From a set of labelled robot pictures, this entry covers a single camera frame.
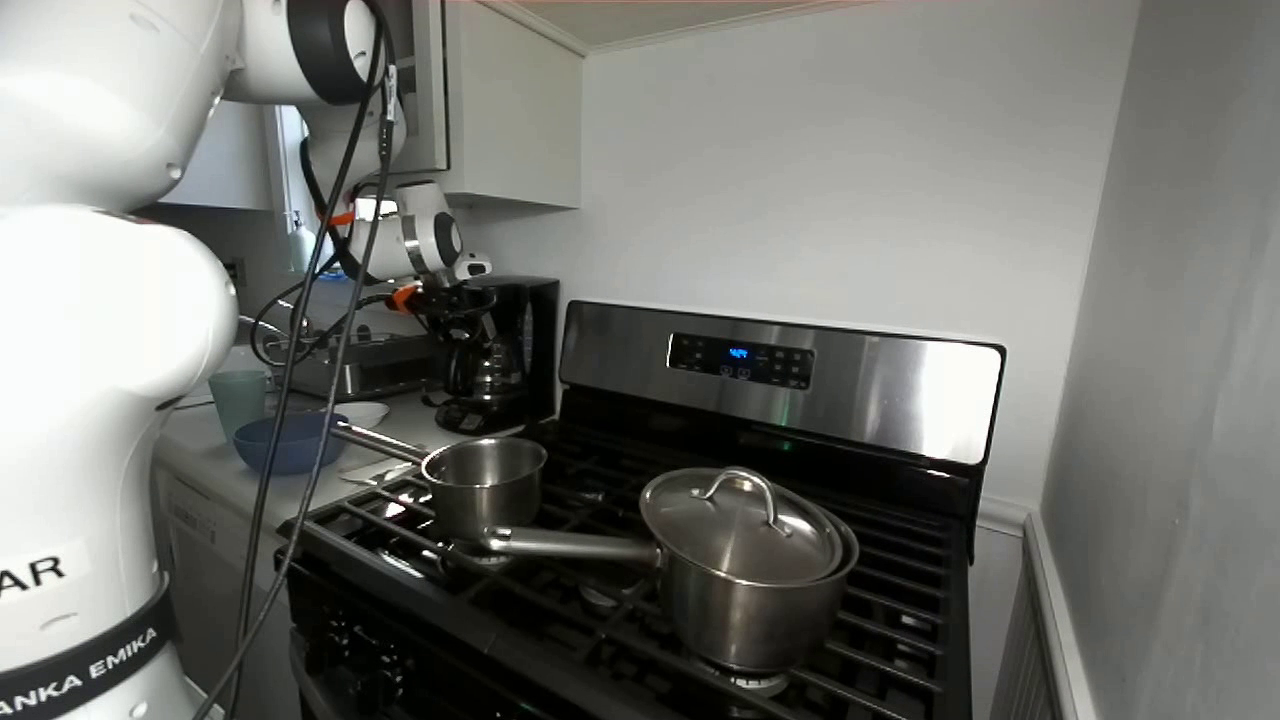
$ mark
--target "stainless steel pot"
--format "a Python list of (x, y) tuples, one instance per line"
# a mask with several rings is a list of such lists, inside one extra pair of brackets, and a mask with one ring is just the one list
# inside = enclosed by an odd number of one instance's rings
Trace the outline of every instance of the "stainless steel pot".
[(858, 546), (848, 524), (742, 467), (681, 467), (641, 498), (654, 546), (491, 527), (488, 552), (643, 561), (676, 636), (729, 671), (785, 671), (826, 636)]
[(528, 524), (541, 510), (541, 473), (548, 453), (519, 438), (456, 442), (435, 453), (336, 425), (331, 438), (416, 465), (433, 485), (435, 534), (476, 542), (488, 527)]

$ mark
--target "stove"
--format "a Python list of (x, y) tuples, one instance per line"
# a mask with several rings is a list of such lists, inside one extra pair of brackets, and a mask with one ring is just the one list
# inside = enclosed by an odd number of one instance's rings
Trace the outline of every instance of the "stove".
[(781, 677), (681, 650), (654, 574), (469, 558), (410, 467), (304, 519), (288, 578), (325, 717), (967, 720), (967, 561), (1004, 350), (573, 304), (531, 524), (641, 535), (669, 467), (742, 465), (858, 542), (831, 634)]

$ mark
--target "pot lid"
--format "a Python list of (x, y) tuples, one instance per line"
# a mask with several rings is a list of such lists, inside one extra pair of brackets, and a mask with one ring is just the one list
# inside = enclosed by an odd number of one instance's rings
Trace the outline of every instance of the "pot lid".
[(741, 585), (812, 585), (845, 552), (824, 510), (748, 467), (665, 473), (643, 487), (641, 515), (665, 552)]

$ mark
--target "pot handle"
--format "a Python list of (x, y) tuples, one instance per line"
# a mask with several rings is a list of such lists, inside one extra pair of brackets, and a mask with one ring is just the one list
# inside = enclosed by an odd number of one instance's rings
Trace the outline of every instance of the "pot handle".
[(654, 546), (641, 546), (641, 542), (624, 542), (624, 535), (548, 534), (548, 527), (488, 527), (488, 534), (480, 534), (480, 547), (491, 558), (659, 563)]
[(371, 430), (360, 430), (360, 425), (349, 425), (349, 420), (336, 420), (331, 438), (339, 438), (349, 445), (360, 445), (360, 448), (371, 448), (371, 453), (383, 453), (383, 457), (396, 457), (396, 462), (408, 462), (408, 465), (421, 465), (427, 457), (416, 445), (403, 445), (396, 438), (383, 438), (383, 432), (371, 432)]
[(790, 527), (776, 515), (771, 485), (768, 485), (758, 473), (723, 467), (723, 473), (714, 473), (714, 482), (712, 482), (712, 487), (702, 491), (702, 500), (712, 505), (723, 485), (752, 485), (752, 487), (762, 498), (762, 524), (768, 524), (771, 534), (781, 534), (781, 535), (790, 534)]

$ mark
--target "saucepan handle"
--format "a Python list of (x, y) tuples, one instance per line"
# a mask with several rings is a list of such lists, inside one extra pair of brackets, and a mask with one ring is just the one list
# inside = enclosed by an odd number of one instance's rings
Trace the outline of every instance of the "saucepan handle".
[(371, 432), (371, 430), (360, 430), (360, 425), (349, 425), (349, 420), (336, 420), (331, 438), (339, 438), (349, 445), (360, 445), (360, 448), (371, 448), (371, 453), (383, 453), (383, 457), (396, 457), (396, 462), (408, 462), (408, 465), (421, 465), (427, 457), (416, 445), (403, 445), (396, 438), (383, 438), (383, 432)]
[(548, 534), (548, 527), (488, 527), (488, 534), (480, 534), (480, 547), (491, 558), (659, 563), (654, 546), (641, 546), (641, 542), (624, 542), (624, 535)]

